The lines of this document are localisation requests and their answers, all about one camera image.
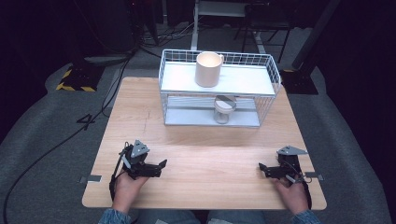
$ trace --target hand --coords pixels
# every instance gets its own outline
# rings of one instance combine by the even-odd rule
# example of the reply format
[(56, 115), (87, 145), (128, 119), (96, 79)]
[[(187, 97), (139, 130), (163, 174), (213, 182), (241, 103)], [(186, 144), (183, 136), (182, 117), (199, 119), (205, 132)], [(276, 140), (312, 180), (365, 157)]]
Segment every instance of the hand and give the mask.
[(142, 186), (148, 181), (148, 177), (139, 176), (133, 180), (125, 171), (116, 180), (115, 197), (112, 208), (124, 214), (128, 214), (131, 204), (139, 194)]
[(283, 203), (294, 215), (308, 210), (308, 201), (302, 183), (295, 183), (289, 186), (287, 180), (275, 178), (272, 178), (272, 182), (275, 184)]

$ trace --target denim sleeve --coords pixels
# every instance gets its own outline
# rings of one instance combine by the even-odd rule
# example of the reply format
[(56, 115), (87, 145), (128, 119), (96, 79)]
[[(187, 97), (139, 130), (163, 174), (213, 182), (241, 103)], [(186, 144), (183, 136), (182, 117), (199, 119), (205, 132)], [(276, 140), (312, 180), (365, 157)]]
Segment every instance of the denim sleeve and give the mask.
[(320, 224), (321, 222), (311, 210), (303, 211), (293, 217), (291, 224)]
[(98, 224), (130, 224), (131, 218), (122, 212), (114, 209), (107, 209), (103, 214)]

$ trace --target white wire rack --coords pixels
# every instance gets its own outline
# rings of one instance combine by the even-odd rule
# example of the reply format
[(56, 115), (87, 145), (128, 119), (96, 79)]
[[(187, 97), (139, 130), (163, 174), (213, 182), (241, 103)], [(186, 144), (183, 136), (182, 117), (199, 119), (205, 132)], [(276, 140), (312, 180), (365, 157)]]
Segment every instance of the white wire rack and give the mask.
[[(273, 57), (218, 51), (224, 56), (219, 84), (203, 88), (194, 80), (199, 53), (182, 49), (163, 51), (159, 87), (164, 124), (260, 127), (281, 86)], [(226, 124), (213, 119), (217, 95), (236, 97), (236, 109)]]

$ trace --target gray floor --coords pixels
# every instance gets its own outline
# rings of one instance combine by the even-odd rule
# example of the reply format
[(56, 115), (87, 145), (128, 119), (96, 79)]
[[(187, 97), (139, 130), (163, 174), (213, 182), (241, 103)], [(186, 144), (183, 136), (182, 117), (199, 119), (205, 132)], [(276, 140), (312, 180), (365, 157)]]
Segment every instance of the gray floor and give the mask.
[[(278, 69), (291, 68), (310, 29), (294, 29)], [(238, 52), (242, 36), (236, 40), (230, 27), (205, 29), (198, 49)], [(161, 55), (163, 49), (189, 49), (191, 36), (173, 40), (163, 47), (148, 49)], [(249, 46), (247, 52), (255, 52)], [(277, 58), (279, 49), (266, 48)], [(160, 59), (139, 50), (126, 66), (124, 76), (156, 77)], [(109, 66), (97, 92), (56, 91), (70, 64), (59, 68), (47, 80), (48, 95), (34, 104), (18, 120), (0, 146), (0, 199), (17, 177), (41, 155), (53, 149), (81, 128), (76, 121), (96, 115), (107, 102), (106, 94), (119, 73), (120, 64)], [(312, 78), (319, 95), (289, 95), (307, 150), (321, 182), (328, 206), (315, 211), (324, 223), (391, 223), (381, 183), (364, 158), (352, 132), (326, 94), (325, 80), (316, 69)], [(111, 113), (111, 105), (105, 111)], [(12, 191), (7, 203), (9, 223), (97, 223), (105, 208), (81, 204), (85, 185), (78, 183), (90, 174), (107, 124), (99, 115), (87, 131), (82, 131), (56, 147), (30, 169)], [(290, 223), (288, 211), (267, 211), (268, 223)]]

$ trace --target chair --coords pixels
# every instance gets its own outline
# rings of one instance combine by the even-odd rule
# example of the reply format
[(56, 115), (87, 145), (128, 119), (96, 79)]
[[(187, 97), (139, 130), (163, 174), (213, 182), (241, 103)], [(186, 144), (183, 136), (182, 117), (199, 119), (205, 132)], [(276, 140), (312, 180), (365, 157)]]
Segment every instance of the chair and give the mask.
[[(242, 26), (239, 27), (234, 39), (237, 38), (242, 28), (245, 28), (244, 41), (242, 44), (242, 52), (245, 51), (245, 45), (247, 41), (248, 33), (256, 33), (259, 35), (260, 32), (273, 32), (272, 35), (266, 40), (262, 41), (263, 46), (281, 46), (282, 49), (277, 60), (280, 63), (282, 59), (283, 51), (285, 50), (286, 43), (289, 38), (291, 30), (290, 16), (285, 13), (282, 5), (276, 0), (267, 1), (251, 1), (245, 6), (245, 19)], [(278, 31), (286, 31), (285, 39), (282, 44), (270, 43)]]

